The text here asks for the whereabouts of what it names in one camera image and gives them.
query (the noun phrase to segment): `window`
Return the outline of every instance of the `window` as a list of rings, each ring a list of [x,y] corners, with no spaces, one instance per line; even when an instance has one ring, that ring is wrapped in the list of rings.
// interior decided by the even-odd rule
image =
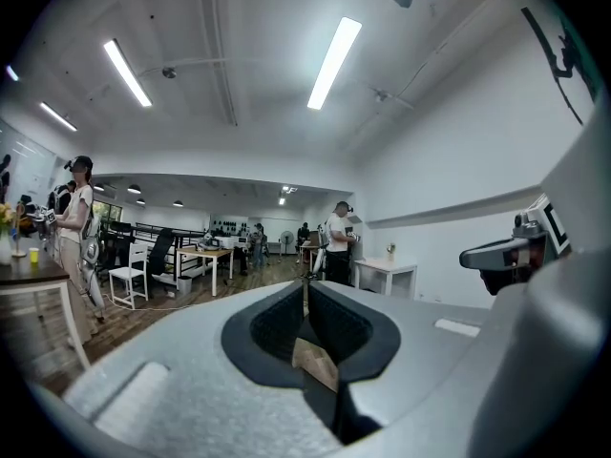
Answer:
[[[110,203],[94,200],[94,214],[100,217],[102,225],[108,229],[111,220],[121,220],[122,208]]]

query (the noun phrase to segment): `ceiling spotlight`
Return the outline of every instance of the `ceiling spotlight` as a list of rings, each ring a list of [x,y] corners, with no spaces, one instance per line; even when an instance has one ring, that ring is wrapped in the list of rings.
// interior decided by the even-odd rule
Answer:
[[[116,70],[119,72],[123,80],[125,80],[125,83],[136,96],[142,107],[150,107],[153,105],[153,102],[149,100],[149,97],[146,96],[146,93],[142,90],[142,87],[140,87],[140,84],[137,82],[134,73],[127,64],[127,60],[119,49],[116,40],[113,39],[112,41],[108,41],[106,44],[104,44],[104,49],[111,58],[111,61],[113,61]]]
[[[19,81],[19,76],[17,76],[17,73],[12,70],[11,65],[7,66],[7,73],[11,77],[12,81]]]
[[[161,70],[161,74],[163,74],[163,76],[166,78],[176,78],[176,69],[166,66],[163,70]]]
[[[61,124],[65,125],[73,133],[76,132],[77,129],[74,125],[72,125],[70,122],[68,122],[68,120],[66,120],[64,117],[58,114],[55,110],[49,107],[49,105],[47,105],[45,102],[40,102],[40,107],[42,107],[42,110],[45,111],[47,114],[49,114],[51,117],[53,117],[57,122],[60,122]]]
[[[340,21],[331,45],[328,47],[323,66],[316,78],[312,95],[307,102],[307,107],[310,109],[320,110],[323,107],[328,91],[331,90],[331,85],[333,85],[337,73],[342,68],[348,51],[350,51],[361,27],[363,26],[360,22],[348,19],[347,17],[343,17]]]

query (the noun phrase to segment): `wooden floor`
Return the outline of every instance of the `wooden floor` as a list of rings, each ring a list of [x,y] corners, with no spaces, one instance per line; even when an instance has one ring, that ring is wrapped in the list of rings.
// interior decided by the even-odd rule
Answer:
[[[308,266],[296,264],[296,258],[270,258],[263,269],[253,270],[241,276],[234,274],[228,280],[228,273],[219,273],[217,299],[239,294],[244,290],[267,286],[281,281],[292,281],[301,277]],[[102,293],[110,294],[109,284],[102,286]],[[213,300],[211,295],[211,275],[199,277],[193,282],[190,295],[170,299],[163,289],[156,285],[153,298],[148,302],[137,298],[137,308],[128,310],[114,306],[106,301],[105,323],[98,323],[99,332],[84,345],[90,361],[94,363],[102,356],[113,351],[121,344],[134,338],[142,330],[159,319],[172,313],[173,309],[185,305],[206,303]],[[64,320],[59,294],[56,291],[40,294],[43,319],[38,319],[33,303],[33,295],[24,294],[0,298],[0,327],[15,363],[25,378],[34,380],[61,395],[68,385],[82,372],[75,353],[68,347],[68,329]],[[335,387],[337,370],[321,348],[302,342],[303,350],[296,355],[294,364],[305,366],[308,371],[330,388]]]

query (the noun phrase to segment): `wooden table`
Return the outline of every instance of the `wooden table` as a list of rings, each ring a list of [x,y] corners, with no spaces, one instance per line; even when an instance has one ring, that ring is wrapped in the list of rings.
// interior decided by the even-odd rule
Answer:
[[[40,246],[34,239],[21,239],[19,241],[20,250],[28,251],[31,247]],[[10,266],[0,266],[0,296],[33,293],[38,317],[42,317],[42,315],[37,292],[59,289],[66,325],[70,337],[73,339],[76,355],[87,369],[91,365],[76,330],[73,311],[70,306],[70,296],[68,295],[69,281],[68,273],[42,249],[38,252],[38,263],[30,263],[30,253],[28,253],[24,258],[13,258]]]
[[[390,291],[392,290],[392,275],[398,275],[399,273],[411,273],[409,297],[411,300],[415,300],[416,271],[418,269],[417,264],[399,264],[393,261],[385,260],[384,258],[366,258],[363,260],[356,260],[354,262],[354,288],[359,288],[359,282],[361,280],[361,266],[366,266],[371,270],[379,271],[386,275],[384,295],[390,295]]]
[[[176,250],[179,254],[176,258],[176,276],[177,276],[177,290],[179,287],[178,281],[180,276],[180,263],[182,262],[182,256],[190,255],[199,256],[200,258],[212,259],[212,297],[217,296],[217,262],[221,256],[231,255],[229,258],[229,279],[233,280],[233,249],[219,249],[216,251],[198,251],[196,248],[179,248]]]

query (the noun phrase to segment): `cup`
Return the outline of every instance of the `cup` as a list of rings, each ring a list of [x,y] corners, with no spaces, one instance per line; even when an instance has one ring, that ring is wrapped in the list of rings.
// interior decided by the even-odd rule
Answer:
[[[38,263],[38,248],[30,248],[30,262]]]

